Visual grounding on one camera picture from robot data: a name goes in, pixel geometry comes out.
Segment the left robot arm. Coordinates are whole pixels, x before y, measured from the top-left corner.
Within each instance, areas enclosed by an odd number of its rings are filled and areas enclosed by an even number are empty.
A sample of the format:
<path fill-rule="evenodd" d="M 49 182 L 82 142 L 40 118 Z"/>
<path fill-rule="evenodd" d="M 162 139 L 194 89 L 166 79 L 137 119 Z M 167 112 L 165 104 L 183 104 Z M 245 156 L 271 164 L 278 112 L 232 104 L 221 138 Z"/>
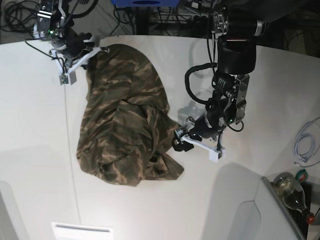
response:
<path fill-rule="evenodd" d="M 269 24 L 299 7 L 297 0 L 222 0 L 212 3 L 208 13 L 207 50 L 209 62 L 191 67 L 184 83 L 188 95 L 204 105 L 199 118 L 187 118 L 174 132 L 175 151 L 189 151 L 203 139 L 217 142 L 221 153 L 222 135 L 226 128 L 243 123 L 250 73 L 255 69 L 257 39 Z M 198 98 L 191 90 L 191 74 L 211 69 L 212 96 Z"/>

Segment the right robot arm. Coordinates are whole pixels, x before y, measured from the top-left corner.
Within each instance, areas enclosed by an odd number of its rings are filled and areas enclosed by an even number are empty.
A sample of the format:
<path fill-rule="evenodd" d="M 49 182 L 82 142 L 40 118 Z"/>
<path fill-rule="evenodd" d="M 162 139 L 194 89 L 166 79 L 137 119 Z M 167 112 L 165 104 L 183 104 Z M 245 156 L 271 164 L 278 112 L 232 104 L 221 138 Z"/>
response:
<path fill-rule="evenodd" d="M 75 14 L 76 7 L 87 5 L 88 0 L 77 0 L 69 10 L 69 0 L 41 0 L 34 24 L 34 38 L 49 42 L 53 49 L 49 56 L 56 61 L 60 72 L 66 74 L 77 66 L 83 66 L 87 60 L 99 52 L 107 52 L 107 47 L 100 47 L 100 40 L 91 33 L 76 33 L 74 20 L 86 17 L 96 7 L 94 0 L 83 13 Z"/>

